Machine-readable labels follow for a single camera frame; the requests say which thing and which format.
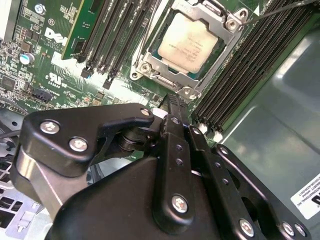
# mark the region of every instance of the label sticker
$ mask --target label sticker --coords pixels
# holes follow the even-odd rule
[[[307,220],[320,212],[320,173],[293,195],[291,201]]]

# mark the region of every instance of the microchip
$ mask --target microchip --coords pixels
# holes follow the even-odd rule
[[[105,94],[101,91],[98,91],[95,95],[98,99],[103,99],[105,97]]]
[[[170,68],[196,74],[217,41],[218,38],[207,30],[203,22],[192,21],[177,13],[162,39],[158,54]]]
[[[40,38],[39,33],[34,32],[32,35],[32,40],[38,42]]]
[[[32,91],[33,90],[33,87],[30,85],[29,82],[26,82],[23,86],[23,90],[25,90],[26,92],[28,91]]]
[[[97,99],[93,99],[92,106],[100,106],[100,105],[101,105],[101,101],[99,101]]]
[[[13,91],[15,89],[16,81],[8,78],[7,76],[3,76],[1,81],[1,87],[6,91]]]
[[[27,37],[28,39],[31,39],[32,36],[33,36],[33,34],[34,34],[34,31],[28,29],[28,30],[26,31],[26,34],[25,34],[25,35],[26,35],[26,37]]]
[[[30,53],[32,50],[32,46],[29,43],[23,42],[21,43],[21,50]]]
[[[155,94],[154,97],[153,97],[153,101],[158,102],[159,101],[159,96]]]

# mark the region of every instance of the ram slot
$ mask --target ram slot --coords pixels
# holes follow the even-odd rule
[[[268,12],[291,2],[274,1]],[[270,72],[310,17],[308,7],[299,7],[259,21],[196,107],[193,118],[213,130],[226,127],[236,109]]]
[[[116,33],[115,38],[113,39],[111,45],[107,46],[106,51],[103,51],[103,59],[101,60],[101,64],[98,67],[100,69],[100,72],[103,73],[103,71],[107,71],[108,67],[111,64],[112,58],[114,57],[115,51],[117,49],[117,46],[119,45],[119,42],[124,37],[125,32],[128,30],[128,27],[130,26],[130,22],[132,18],[130,16],[134,16],[136,3],[131,2],[130,6],[125,9],[125,12],[123,12],[122,15],[122,22],[120,22],[119,31]]]
[[[281,45],[279,45],[277,47],[277,49],[276,49],[276,51],[274,53],[270,54],[267,58],[265,58],[265,59],[267,59],[267,62],[266,62],[267,68],[271,68],[272,67],[272,64],[274,62],[273,58],[277,59],[281,55],[282,49],[285,49],[289,45],[291,40],[303,28],[303,26],[307,23],[307,21],[310,18],[310,16],[308,16],[306,14],[303,14],[302,12],[300,12],[297,16],[302,16],[302,18],[295,22],[294,31],[291,31],[289,33],[289,35],[285,38],[285,41],[282,42]],[[275,38],[275,40],[277,40],[277,42],[279,42],[281,37],[277,37],[277,38]],[[258,72],[256,75],[262,76],[264,73],[265,73],[265,71]],[[231,104],[228,106],[228,109],[226,109],[225,112],[223,113],[223,115],[221,115],[219,121],[221,122],[222,125],[224,123],[226,123],[228,118],[232,115],[232,113],[237,109],[237,107],[241,104],[241,102],[247,97],[247,95],[250,93],[250,91],[258,83],[260,78],[255,77],[256,75],[253,75],[250,78],[250,79],[252,79],[250,84],[246,88],[244,88],[244,91],[241,93],[241,95],[238,97],[238,99],[236,101],[234,101],[234,102],[231,102]]]
[[[118,28],[115,28],[117,22],[122,22],[124,20],[121,15],[122,11],[126,11],[129,7],[128,0],[117,0],[115,4],[115,10],[113,11],[110,21],[106,25],[106,28],[103,32],[102,40],[100,41],[98,47],[95,50],[95,55],[92,57],[92,64],[94,68],[97,68],[100,64],[101,59],[104,57],[104,49],[112,36],[112,32],[116,31]]]
[[[88,39],[88,41],[85,42],[83,49],[82,49],[82,53],[81,56],[78,56],[78,62],[82,63],[87,59],[88,54],[90,53],[90,51],[93,48],[93,43],[96,40],[98,31],[103,23],[103,19],[106,16],[107,12],[108,12],[108,8],[110,7],[110,0],[105,0],[103,2],[103,6],[101,8],[101,11],[99,13],[99,16],[94,24],[93,30],[91,32],[91,35]]]
[[[139,15],[139,17],[137,18],[137,21],[134,25],[134,27],[132,27],[128,33],[128,37],[125,40],[125,43],[123,44],[121,50],[119,51],[119,54],[116,56],[116,59],[113,61],[113,64],[111,66],[111,70],[108,74],[107,79],[104,82],[103,87],[106,89],[109,89],[112,81],[114,80],[114,78],[116,77],[116,75],[118,74],[122,64],[124,62],[126,62],[126,57],[128,57],[127,54],[127,49],[130,48],[130,46],[133,44],[134,39],[136,38],[137,32],[139,31],[140,27],[142,26],[147,13],[150,11],[151,7],[154,6],[155,0],[147,0],[146,4],[144,5],[143,8],[141,8],[141,13]]]

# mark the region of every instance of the green circuit board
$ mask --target green circuit board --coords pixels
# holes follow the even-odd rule
[[[158,83],[142,77],[132,81],[129,77],[133,51],[138,46],[149,11],[140,26],[136,39],[127,51],[126,61],[114,79],[110,89],[103,88],[106,76],[95,73],[86,79],[81,76],[85,62],[78,63],[73,57],[75,42],[88,37],[97,18],[89,10],[88,0],[23,0],[15,27],[13,40],[0,45],[0,106],[26,114],[40,110],[77,108],[122,103],[140,103],[147,108],[156,108],[163,97],[171,92]],[[221,0],[229,11],[246,8],[248,19],[259,15],[266,7],[266,0]],[[42,4],[44,12],[36,13],[35,7]],[[252,26],[247,26],[239,43],[245,39]],[[34,55],[32,64],[23,65],[19,57],[27,47]],[[236,45],[231,51],[239,48]],[[228,62],[220,66],[217,75]],[[13,87],[6,88],[4,82],[11,80]],[[34,97],[28,88],[50,93],[50,101]],[[189,114],[200,100],[189,103]]]
[[[14,40],[1,45],[0,78],[7,76],[15,81],[12,91],[1,89],[0,94],[3,98],[17,103],[30,113],[48,109],[86,107],[97,104],[97,101],[102,105],[137,102],[154,108],[166,93],[170,92],[149,79],[130,80],[129,63],[124,64],[109,90],[102,88],[105,80],[103,75],[94,74],[90,79],[81,77],[83,63],[77,63],[75,59],[61,58],[77,17],[84,18],[83,14],[78,16],[84,0],[46,0],[43,3],[46,10],[43,15],[35,12],[38,3],[38,0],[22,2]],[[221,3],[231,11],[246,7],[251,15],[259,5],[258,0]],[[29,38],[28,32],[39,34],[38,39]],[[28,43],[32,47],[35,56],[32,65],[22,65],[19,61],[22,43]],[[52,100],[44,103],[33,98],[24,92],[25,83],[51,93]]]

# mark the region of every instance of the silver screw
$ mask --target silver screw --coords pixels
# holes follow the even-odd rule
[[[245,10],[240,12],[240,18],[244,19],[247,16],[247,12]]]
[[[141,109],[141,113],[142,113],[143,115],[150,116],[150,113],[149,113],[149,111],[148,111],[147,109],[142,108],[142,109]]]
[[[220,150],[223,154],[228,154],[228,150],[225,149],[223,146],[220,147]]]
[[[171,117],[171,121],[174,122],[175,124],[179,124],[180,121],[176,117]]]
[[[229,29],[230,31],[235,30],[237,27],[237,23],[233,19],[226,21],[225,25],[226,25],[226,28]]]
[[[136,79],[136,78],[138,77],[138,73],[133,72],[133,73],[131,74],[131,76],[132,76],[134,79]]]
[[[295,232],[294,232],[294,230],[292,229],[292,227],[288,224],[288,223],[286,223],[285,221],[282,223],[282,227],[283,227],[283,229],[285,230],[285,232],[287,233],[287,234],[289,234],[290,236],[294,236],[295,235]]]
[[[69,142],[69,146],[76,152],[83,152],[88,148],[86,141],[79,137],[72,138]]]
[[[59,132],[60,127],[53,121],[44,121],[40,124],[40,129],[46,134],[56,134],[57,132]]]
[[[190,96],[189,96],[189,99],[191,99],[191,100],[194,100],[194,99],[196,99],[197,98],[197,95],[195,95],[195,94],[191,94]]]
[[[249,237],[253,237],[255,235],[255,231],[253,227],[251,226],[250,222],[248,222],[245,219],[240,219],[239,225],[242,229],[242,231]]]
[[[187,201],[179,195],[174,195],[172,197],[172,206],[175,210],[177,210],[179,213],[186,213],[188,210],[188,204]]]
[[[195,133],[195,134],[201,134],[201,132],[197,129],[197,128],[193,128],[193,132]]]
[[[297,231],[298,231],[302,236],[304,236],[304,237],[307,236],[305,230],[304,230],[300,225],[295,224],[294,226],[295,226],[295,229],[297,229]]]
[[[35,12],[36,12],[37,14],[40,14],[40,15],[42,15],[42,14],[44,13],[44,11],[45,11],[42,4],[37,4],[37,5],[35,5],[35,6],[34,6],[34,10],[35,10]]]
[[[151,71],[151,66],[149,65],[149,63],[144,62],[141,64],[140,69],[142,73],[147,74]]]

